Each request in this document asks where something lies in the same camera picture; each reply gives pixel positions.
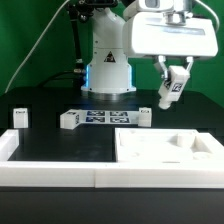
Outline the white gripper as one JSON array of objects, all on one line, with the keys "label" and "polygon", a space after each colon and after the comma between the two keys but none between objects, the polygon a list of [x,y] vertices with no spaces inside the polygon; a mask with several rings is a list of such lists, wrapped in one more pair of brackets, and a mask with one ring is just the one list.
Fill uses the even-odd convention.
[{"label": "white gripper", "polygon": [[218,44],[209,19],[191,18],[184,26],[168,25],[162,14],[138,13],[123,27],[123,50],[129,58],[154,57],[154,67],[163,80],[169,78],[166,57],[186,57],[191,71],[193,57],[214,57]]}]

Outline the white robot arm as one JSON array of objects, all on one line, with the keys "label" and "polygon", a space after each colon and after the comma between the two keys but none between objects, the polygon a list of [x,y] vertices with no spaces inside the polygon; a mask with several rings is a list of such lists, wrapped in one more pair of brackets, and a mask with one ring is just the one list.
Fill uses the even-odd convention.
[{"label": "white robot arm", "polygon": [[218,52],[220,21],[192,13],[201,0],[79,0],[78,19],[91,20],[93,56],[81,92],[102,100],[133,93],[130,58],[151,58],[161,74],[162,108],[177,101],[196,59]]}]

